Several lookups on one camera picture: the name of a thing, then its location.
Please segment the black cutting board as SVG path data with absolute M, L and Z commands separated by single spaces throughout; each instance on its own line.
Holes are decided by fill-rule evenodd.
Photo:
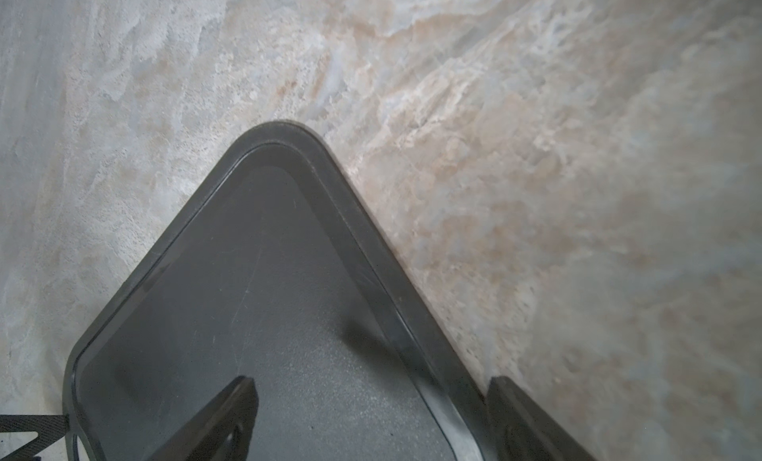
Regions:
M 252 460 L 493 460 L 483 397 L 325 143 L 246 131 L 75 343 L 71 460 L 146 460 L 234 378 Z

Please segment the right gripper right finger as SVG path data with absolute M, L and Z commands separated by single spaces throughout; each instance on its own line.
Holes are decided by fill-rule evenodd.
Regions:
M 510 378 L 490 380 L 486 406 L 499 460 L 595 461 Z

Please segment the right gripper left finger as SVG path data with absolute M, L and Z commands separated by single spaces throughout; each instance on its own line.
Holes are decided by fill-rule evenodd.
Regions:
M 236 377 L 150 460 L 244 461 L 248 457 L 258 407 L 254 379 Z

